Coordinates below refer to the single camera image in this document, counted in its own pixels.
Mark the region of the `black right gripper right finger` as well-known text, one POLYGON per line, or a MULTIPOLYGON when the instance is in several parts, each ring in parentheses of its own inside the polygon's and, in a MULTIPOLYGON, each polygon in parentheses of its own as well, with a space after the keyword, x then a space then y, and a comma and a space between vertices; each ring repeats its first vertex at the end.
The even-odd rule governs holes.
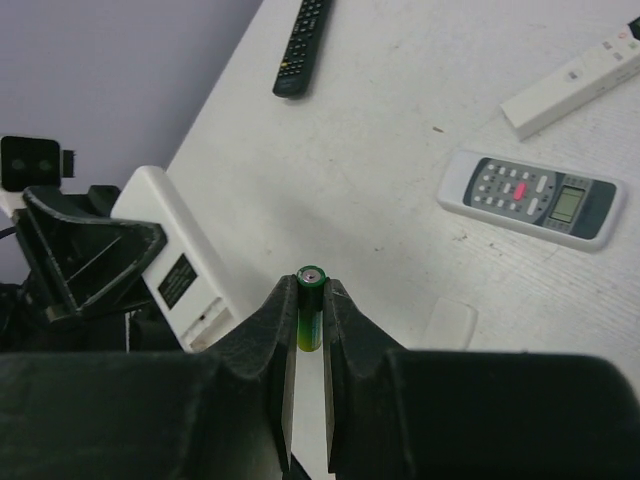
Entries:
POLYGON ((324 288, 328 469, 339 479, 635 479, 639 403, 586 355, 410 350, 324 288))

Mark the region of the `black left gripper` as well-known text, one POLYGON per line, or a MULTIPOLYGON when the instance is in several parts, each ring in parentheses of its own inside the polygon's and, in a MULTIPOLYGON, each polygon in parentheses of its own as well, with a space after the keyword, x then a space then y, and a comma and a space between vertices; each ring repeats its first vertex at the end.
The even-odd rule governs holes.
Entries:
POLYGON ((10 218, 29 263, 27 279, 1 301, 1 349, 128 351, 132 318, 150 307, 142 274, 167 244, 157 223, 111 216, 120 189, 85 194, 31 186, 10 218))

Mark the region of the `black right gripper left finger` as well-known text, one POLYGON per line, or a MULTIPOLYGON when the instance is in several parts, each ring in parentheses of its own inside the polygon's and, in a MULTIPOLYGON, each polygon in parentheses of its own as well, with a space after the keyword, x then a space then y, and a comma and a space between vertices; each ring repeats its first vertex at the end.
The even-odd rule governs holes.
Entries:
POLYGON ((298 287, 199 353, 1 358, 5 479, 295 479, 298 287))

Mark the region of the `white battery cover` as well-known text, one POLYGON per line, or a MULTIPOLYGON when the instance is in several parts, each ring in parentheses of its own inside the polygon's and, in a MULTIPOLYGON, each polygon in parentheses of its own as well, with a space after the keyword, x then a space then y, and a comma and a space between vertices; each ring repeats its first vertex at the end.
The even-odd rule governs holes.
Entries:
POLYGON ((421 345, 429 349, 466 350, 477 324, 474 307, 446 298, 436 301, 421 345))

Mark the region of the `green AA battery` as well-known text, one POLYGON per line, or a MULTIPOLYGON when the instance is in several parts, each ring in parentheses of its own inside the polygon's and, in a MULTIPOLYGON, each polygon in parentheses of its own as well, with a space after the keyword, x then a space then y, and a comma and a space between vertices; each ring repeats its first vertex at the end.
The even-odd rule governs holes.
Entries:
POLYGON ((296 274, 298 286, 297 344, 305 352, 321 346, 323 295, 327 276, 316 265, 307 265, 296 274))

